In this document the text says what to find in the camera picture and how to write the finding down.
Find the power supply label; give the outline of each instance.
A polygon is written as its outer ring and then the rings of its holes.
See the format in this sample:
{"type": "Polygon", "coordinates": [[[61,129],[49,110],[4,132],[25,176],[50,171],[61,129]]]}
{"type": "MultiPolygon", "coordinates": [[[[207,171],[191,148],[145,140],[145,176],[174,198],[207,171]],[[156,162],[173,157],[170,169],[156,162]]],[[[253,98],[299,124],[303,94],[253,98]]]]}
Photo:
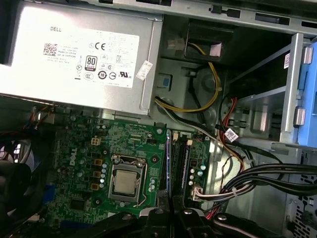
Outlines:
{"type": "Polygon", "coordinates": [[[139,36],[56,26],[40,37],[42,70],[47,73],[78,83],[133,87],[139,36]]]}

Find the motherboard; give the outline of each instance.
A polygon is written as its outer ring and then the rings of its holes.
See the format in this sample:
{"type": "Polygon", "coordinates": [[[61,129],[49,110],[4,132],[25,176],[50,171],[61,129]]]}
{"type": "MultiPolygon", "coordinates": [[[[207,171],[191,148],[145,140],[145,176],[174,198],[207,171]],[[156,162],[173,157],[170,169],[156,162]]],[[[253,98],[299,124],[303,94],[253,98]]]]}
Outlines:
{"type": "MultiPolygon", "coordinates": [[[[121,211],[139,215],[166,189],[166,132],[155,124],[67,116],[48,176],[45,226],[83,229],[121,211]]],[[[210,141],[173,131],[171,182],[187,198],[204,186],[210,141]]]]}
{"type": "Polygon", "coordinates": [[[56,141],[47,202],[49,226],[93,224],[121,211],[154,207],[165,128],[69,116],[56,141]]]}

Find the cpu socket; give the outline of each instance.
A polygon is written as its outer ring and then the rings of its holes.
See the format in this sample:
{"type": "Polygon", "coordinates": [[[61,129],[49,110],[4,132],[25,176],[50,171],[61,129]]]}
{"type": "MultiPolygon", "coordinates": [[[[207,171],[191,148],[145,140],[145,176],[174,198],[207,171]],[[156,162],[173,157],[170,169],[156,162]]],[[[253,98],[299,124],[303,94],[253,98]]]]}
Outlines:
{"type": "Polygon", "coordinates": [[[115,201],[138,203],[145,164],[133,163],[131,157],[130,161],[123,158],[120,157],[112,165],[108,197],[115,201]]]}

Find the ce mark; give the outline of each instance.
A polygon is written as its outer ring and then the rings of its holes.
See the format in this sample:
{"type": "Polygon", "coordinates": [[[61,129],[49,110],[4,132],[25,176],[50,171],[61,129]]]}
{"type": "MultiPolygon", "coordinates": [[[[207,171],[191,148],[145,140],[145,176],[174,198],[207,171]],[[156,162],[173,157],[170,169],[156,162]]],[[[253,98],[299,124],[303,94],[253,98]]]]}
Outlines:
{"type": "Polygon", "coordinates": [[[100,42],[97,42],[97,43],[95,43],[95,48],[97,49],[97,50],[99,50],[99,49],[102,49],[103,51],[105,50],[105,43],[100,43],[100,42]]]}

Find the power supply unit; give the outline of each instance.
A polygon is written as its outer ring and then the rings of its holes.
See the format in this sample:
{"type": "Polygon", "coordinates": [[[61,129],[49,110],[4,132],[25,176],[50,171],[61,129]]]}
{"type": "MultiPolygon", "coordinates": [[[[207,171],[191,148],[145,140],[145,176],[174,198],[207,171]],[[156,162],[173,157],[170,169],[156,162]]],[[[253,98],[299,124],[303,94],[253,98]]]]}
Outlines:
{"type": "Polygon", "coordinates": [[[20,1],[0,93],[149,113],[162,15],[20,1]]]}

